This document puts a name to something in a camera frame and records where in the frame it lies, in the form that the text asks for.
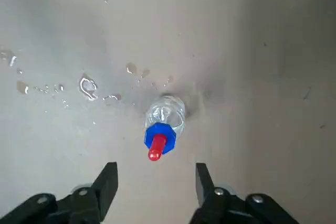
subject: screw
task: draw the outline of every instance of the screw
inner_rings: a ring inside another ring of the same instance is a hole
[[[264,202],[263,198],[262,198],[260,195],[253,195],[253,196],[252,196],[252,199],[253,199],[254,202],[256,202],[256,203],[263,203],[263,202]]]
[[[217,188],[215,188],[215,194],[221,196],[221,195],[224,194],[224,191],[223,191],[223,189],[217,187]]]
[[[42,196],[37,200],[38,204],[43,204],[44,202],[46,202],[48,200],[47,196]]]
[[[80,196],[84,196],[85,194],[87,194],[88,193],[88,191],[86,191],[85,189],[83,189],[83,190],[81,190],[81,191],[79,191],[79,195]]]

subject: bottle cap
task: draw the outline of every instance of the bottle cap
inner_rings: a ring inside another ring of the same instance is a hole
[[[155,123],[148,127],[144,143],[149,150],[148,157],[157,161],[162,154],[166,154],[175,147],[176,133],[169,124]]]

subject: plastic bottle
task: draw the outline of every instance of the plastic bottle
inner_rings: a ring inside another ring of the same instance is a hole
[[[185,106],[183,101],[171,95],[157,99],[145,114],[145,139],[148,158],[157,161],[175,147],[184,130]]]

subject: gray floor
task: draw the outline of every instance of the gray floor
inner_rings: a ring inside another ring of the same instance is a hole
[[[0,4],[0,215],[117,161],[106,223],[188,223],[195,163],[206,162],[242,197],[262,191],[300,223],[335,222],[335,0]],[[94,101],[79,91],[84,73]],[[189,114],[176,149],[153,163],[143,113],[163,92]],[[121,99],[102,100],[111,94]]]

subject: red nozzle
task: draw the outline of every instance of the red nozzle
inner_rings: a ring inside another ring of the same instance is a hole
[[[160,159],[164,146],[166,145],[167,138],[163,134],[156,134],[153,138],[151,148],[148,151],[148,158],[151,161]]]

